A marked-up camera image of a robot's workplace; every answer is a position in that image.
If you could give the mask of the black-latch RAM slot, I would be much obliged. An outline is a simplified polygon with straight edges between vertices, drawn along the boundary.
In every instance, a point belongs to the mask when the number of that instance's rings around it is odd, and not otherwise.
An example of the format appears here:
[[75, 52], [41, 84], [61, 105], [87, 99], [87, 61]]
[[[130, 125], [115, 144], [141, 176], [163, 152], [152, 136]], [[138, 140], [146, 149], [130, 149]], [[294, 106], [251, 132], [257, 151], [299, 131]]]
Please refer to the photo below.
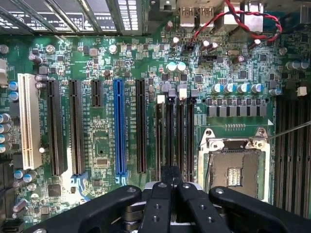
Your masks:
[[187, 180], [193, 182], [194, 180], [194, 108], [197, 103], [198, 89], [190, 90], [190, 97], [187, 102], [187, 145], [188, 145], [188, 158], [187, 158]]
[[173, 165], [174, 102], [175, 90], [169, 89], [166, 105], [167, 164], [169, 166]]

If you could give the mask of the white-latch RAM slot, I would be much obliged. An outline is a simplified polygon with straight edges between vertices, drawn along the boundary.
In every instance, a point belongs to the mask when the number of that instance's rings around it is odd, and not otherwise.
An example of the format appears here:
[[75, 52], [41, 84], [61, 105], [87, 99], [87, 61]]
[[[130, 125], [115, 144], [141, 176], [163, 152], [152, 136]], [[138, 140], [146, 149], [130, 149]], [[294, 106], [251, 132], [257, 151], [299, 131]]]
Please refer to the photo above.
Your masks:
[[180, 168], [181, 176], [184, 177], [184, 129], [185, 129], [185, 102], [187, 100], [187, 89], [178, 89], [178, 99], [176, 103], [176, 143], [177, 143], [177, 164]]
[[[304, 125], [306, 120], [305, 108], [306, 108], [306, 97], [299, 97], [297, 104], [298, 113], [298, 123], [299, 125]], [[299, 216], [303, 216], [304, 207], [302, 201], [304, 200], [304, 191], [302, 190], [304, 184], [302, 182], [302, 160], [303, 160], [303, 136], [304, 136], [304, 126], [301, 126], [297, 130], [297, 145], [296, 145], [296, 180], [295, 180], [295, 213]]]

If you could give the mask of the black RAM slot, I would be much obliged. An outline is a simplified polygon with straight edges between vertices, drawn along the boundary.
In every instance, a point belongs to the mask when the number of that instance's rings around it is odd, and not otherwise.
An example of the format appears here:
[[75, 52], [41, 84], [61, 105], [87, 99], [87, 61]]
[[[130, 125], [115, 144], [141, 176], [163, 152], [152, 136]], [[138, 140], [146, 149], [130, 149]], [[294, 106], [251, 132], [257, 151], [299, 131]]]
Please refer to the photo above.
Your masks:
[[[276, 98], [276, 133], [283, 132], [282, 128], [282, 97]], [[283, 162], [283, 138], [276, 138], [276, 178], [275, 178], [275, 203], [279, 208], [283, 208], [283, 178], [284, 178], [284, 162]]]
[[[293, 126], [292, 121], [293, 104], [289, 101], [288, 130]], [[286, 210], [292, 211], [292, 181], [293, 181], [293, 163], [292, 163], [292, 133], [287, 134], [287, 181], [286, 181]]]
[[309, 218], [310, 210], [310, 179], [311, 179], [311, 100], [308, 100], [307, 105], [307, 120], [308, 126], [306, 127], [306, 153], [305, 153], [305, 217]]

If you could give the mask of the RAM slot with closed latch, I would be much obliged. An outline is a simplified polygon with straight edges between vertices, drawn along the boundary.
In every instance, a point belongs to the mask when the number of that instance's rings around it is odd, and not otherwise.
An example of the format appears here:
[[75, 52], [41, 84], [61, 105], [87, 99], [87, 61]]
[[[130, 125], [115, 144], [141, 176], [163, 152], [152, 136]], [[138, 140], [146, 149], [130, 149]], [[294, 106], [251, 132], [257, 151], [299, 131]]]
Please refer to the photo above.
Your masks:
[[161, 166], [165, 160], [165, 96], [158, 95], [156, 103], [156, 174], [161, 180]]

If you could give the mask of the metal CPU socket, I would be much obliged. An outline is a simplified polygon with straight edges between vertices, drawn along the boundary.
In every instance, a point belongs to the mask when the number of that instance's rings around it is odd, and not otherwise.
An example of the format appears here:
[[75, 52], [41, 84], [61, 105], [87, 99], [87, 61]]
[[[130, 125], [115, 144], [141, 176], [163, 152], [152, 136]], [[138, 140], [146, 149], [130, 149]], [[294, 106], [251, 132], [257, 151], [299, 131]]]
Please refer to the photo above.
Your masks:
[[269, 202], [271, 146], [263, 127], [249, 137], [217, 137], [205, 129], [198, 147], [197, 183], [208, 192], [223, 186]]

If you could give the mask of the long black expansion slot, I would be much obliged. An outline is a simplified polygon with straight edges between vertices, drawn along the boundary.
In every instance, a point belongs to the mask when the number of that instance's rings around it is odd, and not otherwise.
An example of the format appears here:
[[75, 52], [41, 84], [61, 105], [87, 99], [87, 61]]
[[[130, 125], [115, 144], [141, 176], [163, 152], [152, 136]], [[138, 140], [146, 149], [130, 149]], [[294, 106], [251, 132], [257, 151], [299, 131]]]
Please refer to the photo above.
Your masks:
[[68, 86], [72, 174], [80, 176], [85, 171], [81, 82], [69, 80]]
[[47, 82], [47, 110], [51, 172], [53, 176], [60, 176], [64, 172], [64, 152], [60, 88], [57, 80]]
[[144, 80], [136, 80], [136, 128], [137, 172], [141, 174], [145, 173], [147, 169], [146, 97]]

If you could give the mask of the blue expansion slot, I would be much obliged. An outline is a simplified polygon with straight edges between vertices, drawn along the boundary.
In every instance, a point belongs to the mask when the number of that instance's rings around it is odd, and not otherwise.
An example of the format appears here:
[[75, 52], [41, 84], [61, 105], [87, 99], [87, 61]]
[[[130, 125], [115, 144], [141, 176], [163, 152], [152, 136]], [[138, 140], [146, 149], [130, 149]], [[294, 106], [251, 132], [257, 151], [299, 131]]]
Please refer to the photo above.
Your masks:
[[114, 136], [115, 136], [115, 173], [117, 176], [126, 174], [126, 142], [125, 142], [125, 97], [124, 81], [113, 80], [114, 97]]

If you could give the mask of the thin metal locking lever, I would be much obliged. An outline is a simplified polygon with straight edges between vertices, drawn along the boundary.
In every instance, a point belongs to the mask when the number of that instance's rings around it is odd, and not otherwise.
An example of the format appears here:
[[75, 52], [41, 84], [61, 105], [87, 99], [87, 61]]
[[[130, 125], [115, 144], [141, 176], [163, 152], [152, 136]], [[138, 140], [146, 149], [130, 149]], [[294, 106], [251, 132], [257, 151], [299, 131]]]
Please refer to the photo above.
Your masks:
[[310, 125], [311, 125], [311, 120], [310, 120], [310, 121], [307, 121], [307, 122], [305, 122], [305, 123], [303, 123], [303, 124], [300, 124], [300, 125], [298, 125], [298, 126], [295, 126], [295, 127], [291, 128], [291, 129], [287, 129], [287, 130], [285, 130], [285, 131], [283, 131], [283, 132], [277, 133], [277, 134], [275, 134], [275, 135], [273, 135], [273, 136], [269, 136], [269, 137], [267, 138], [267, 141], [270, 141], [270, 140], [272, 140], [272, 139], [274, 139], [274, 138], [280, 137], [280, 136], [282, 136], [282, 135], [291, 133], [291, 132], [293, 132], [293, 131], [302, 129], [302, 128], [307, 127], [307, 126], [310, 126]]

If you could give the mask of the short black expansion slot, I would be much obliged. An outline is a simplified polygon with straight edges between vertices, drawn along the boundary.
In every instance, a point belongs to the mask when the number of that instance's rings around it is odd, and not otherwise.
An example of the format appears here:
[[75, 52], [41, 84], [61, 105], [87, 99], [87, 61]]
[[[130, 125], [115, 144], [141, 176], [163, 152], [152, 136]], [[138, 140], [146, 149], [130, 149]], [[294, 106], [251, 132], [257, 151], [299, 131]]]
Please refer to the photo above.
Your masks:
[[103, 107], [103, 82], [101, 80], [91, 81], [91, 104], [92, 107]]

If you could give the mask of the white PCI expansion slot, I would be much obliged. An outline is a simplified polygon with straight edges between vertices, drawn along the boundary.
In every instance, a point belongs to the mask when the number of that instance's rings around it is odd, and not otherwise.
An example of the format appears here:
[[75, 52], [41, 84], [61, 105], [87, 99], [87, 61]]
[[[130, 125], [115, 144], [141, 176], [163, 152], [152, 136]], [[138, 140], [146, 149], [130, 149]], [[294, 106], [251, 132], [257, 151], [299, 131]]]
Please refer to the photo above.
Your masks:
[[42, 165], [39, 95], [32, 74], [17, 75], [19, 115], [23, 169], [36, 169]]

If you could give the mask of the green PC motherboard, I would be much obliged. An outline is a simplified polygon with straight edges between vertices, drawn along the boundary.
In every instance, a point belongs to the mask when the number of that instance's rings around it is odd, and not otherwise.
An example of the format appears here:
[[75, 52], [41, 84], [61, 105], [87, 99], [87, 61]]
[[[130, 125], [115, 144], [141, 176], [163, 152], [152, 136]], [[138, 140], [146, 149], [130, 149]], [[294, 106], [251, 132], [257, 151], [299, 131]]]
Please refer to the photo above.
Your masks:
[[[173, 166], [177, 164], [176, 103], [178, 89], [187, 89], [184, 129], [184, 177], [187, 180], [187, 102], [198, 89], [194, 108], [194, 180], [197, 183], [198, 147], [211, 128], [217, 137], [249, 137], [263, 127], [276, 134], [276, 98], [282, 97], [282, 128], [288, 129], [289, 101], [293, 127], [299, 125], [299, 97], [311, 100], [311, 34], [292, 32], [274, 42], [231, 42], [226, 36], [201, 34], [197, 43], [214, 42], [212, 52], [183, 55], [190, 34], [159, 31], [147, 37], [0, 37], [0, 59], [7, 61], [8, 87], [0, 88], [0, 197], [2, 232], [22, 233], [50, 217], [124, 185], [143, 188], [157, 181], [156, 103], [165, 96], [165, 160], [167, 164], [166, 105], [175, 90]], [[183, 73], [166, 71], [169, 62], [184, 62]], [[42, 165], [23, 169], [17, 75], [35, 76], [39, 95]], [[113, 80], [124, 81], [126, 174], [115, 173]], [[47, 82], [60, 88], [64, 172], [51, 172], [47, 126]], [[69, 118], [69, 80], [81, 82], [85, 171], [72, 174]], [[91, 81], [103, 82], [103, 107], [92, 107]], [[137, 172], [136, 80], [145, 81], [147, 169]], [[276, 138], [271, 146], [270, 201], [276, 193]]]

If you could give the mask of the metal USB port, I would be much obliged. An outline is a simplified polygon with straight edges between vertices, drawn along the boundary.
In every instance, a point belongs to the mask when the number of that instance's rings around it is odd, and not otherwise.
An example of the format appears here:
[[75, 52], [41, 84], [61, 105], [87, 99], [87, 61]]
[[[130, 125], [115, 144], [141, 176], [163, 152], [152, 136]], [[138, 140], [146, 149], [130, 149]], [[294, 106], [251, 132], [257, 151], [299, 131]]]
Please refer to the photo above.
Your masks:
[[184, 28], [193, 28], [195, 26], [195, 11], [193, 8], [180, 8], [180, 26]]
[[199, 8], [199, 25], [203, 27], [214, 17], [213, 7], [200, 7]]

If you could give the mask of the large metal port block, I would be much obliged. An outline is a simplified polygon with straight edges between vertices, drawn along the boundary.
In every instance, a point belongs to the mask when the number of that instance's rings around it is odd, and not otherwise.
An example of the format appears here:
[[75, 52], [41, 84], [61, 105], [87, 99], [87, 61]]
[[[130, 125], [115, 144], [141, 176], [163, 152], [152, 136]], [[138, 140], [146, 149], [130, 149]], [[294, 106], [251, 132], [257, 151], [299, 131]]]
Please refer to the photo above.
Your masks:
[[[241, 22], [246, 25], [250, 31], [256, 33], [261, 33], [263, 31], [263, 16], [238, 13], [238, 11], [263, 13], [263, 5], [260, 0], [224, 0], [225, 12], [229, 12], [230, 10], [227, 2], [232, 4], [236, 12], [235, 16], [238, 16]], [[238, 28], [238, 24], [233, 14], [229, 13], [223, 16], [223, 30], [225, 34], [228, 34], [236, 28]]]

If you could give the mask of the white plastic board connector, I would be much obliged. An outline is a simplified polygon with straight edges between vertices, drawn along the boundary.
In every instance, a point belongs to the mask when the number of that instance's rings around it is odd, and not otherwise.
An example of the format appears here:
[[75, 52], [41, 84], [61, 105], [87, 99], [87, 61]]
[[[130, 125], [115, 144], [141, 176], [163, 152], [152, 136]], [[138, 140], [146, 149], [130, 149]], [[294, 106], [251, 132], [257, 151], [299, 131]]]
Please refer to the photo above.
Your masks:
[[7, 85], [8, 85], [7, 61], [0, 59], [0, 87], [4, 88]]

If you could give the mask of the PC case rear panel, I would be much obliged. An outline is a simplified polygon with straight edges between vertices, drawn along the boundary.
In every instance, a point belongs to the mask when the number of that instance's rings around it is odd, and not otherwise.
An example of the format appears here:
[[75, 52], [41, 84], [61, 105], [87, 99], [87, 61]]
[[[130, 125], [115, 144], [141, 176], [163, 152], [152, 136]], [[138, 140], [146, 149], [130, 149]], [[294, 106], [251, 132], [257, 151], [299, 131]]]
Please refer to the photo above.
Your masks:
[[0, 0], [0, 34], [124, 35], [147, 32], [147, 0]]

